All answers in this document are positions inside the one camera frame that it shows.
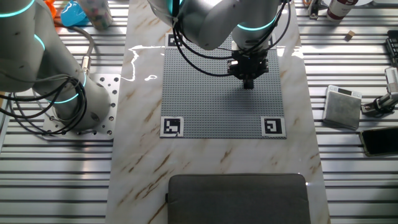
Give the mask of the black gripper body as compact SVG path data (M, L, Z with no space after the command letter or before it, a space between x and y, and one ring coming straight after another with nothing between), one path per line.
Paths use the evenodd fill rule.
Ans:
M268 51L253 53L250 55L240 54L233 51L232 60L228 60L228 74L236 78L257 78L269 72Z

